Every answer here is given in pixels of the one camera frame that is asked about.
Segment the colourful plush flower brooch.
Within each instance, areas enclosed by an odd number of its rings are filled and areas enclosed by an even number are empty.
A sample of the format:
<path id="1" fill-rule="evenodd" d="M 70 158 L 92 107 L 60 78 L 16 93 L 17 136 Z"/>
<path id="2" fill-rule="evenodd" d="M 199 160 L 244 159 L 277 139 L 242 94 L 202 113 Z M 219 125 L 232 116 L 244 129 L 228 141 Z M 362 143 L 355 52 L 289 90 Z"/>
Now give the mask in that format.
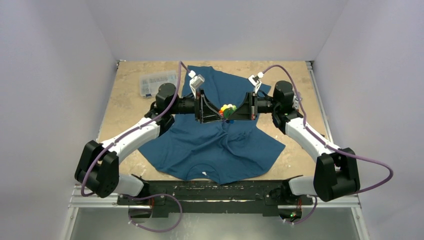
<path id="1" fill-rule="evenodd" d="M 220 108 L 218 113 L 220 114 L 221 117 L 223 117 L 226 123 L 232 124 L 234 120 L 230 120 L 229 117 L 235 112 L 236 109 L 237 107 L 233 104 L 224 104 Z"/>

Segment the blue t-shirt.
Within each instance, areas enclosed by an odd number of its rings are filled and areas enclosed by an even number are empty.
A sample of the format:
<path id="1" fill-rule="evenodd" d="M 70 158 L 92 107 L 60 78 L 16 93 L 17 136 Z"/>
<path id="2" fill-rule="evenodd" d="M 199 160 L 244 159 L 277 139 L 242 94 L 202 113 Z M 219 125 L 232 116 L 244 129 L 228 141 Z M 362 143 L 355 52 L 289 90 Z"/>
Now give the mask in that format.
<path id="1" fill-rule="evenodd" d="M 166 133 L 139 152 L 157 171 L 178 179 L 227 184 L 267 173 L 284 148 L 256 120 L 200 123 L 192 114 L 178 114 Z"/>

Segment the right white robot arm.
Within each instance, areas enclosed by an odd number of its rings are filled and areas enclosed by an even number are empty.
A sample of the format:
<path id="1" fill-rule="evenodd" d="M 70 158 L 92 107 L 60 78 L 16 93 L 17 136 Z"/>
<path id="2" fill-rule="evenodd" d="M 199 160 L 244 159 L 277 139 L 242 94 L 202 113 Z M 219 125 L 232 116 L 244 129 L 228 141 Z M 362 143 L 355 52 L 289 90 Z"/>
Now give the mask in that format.
<path id="1" fill-rule="evenodd" d="M 278 81 L 272 96 L 248 92 L 239 107 L 223 109 L 228 121 L 255 120 L 258 114 L 270 113 L 272 122 L 284 135 L 298 143 L 315 161 L 313 176 L 296 176 L 284 180 L 282 200 L 294 203 L 301 195 L 317 196 L 324 202 L 354 194 L 360 189 L 357 160 L 350 148 L 328 142 L 306 122 L 299 112 L 300 98 L 288 81 Z"/>

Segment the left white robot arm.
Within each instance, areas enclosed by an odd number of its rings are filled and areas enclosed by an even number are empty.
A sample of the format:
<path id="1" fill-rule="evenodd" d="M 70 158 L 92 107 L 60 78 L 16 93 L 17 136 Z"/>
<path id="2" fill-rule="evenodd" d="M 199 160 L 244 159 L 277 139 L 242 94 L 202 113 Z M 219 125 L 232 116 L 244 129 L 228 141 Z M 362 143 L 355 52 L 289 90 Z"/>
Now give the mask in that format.
<path id="1" fill-rule="evenodd" d="M 124 159 L 144 144 L 167 132 L 175 122 L 174 115 L 193 114 L 201 123 L 223 120 L 221 109 L 214 106 L 202 89 L 191 96 L 178 96 L 177 86 L 164 83 L 158 88 L 154 103 L 135 125 L 103 142 L 91 140 L 85 144 L 74 178 L 81 184 L 85 197 L 105 198 L 112 193 L 129 196 L 138 205 L 149 199 L 147 184 L 141 177 L 121 174 Z"/>

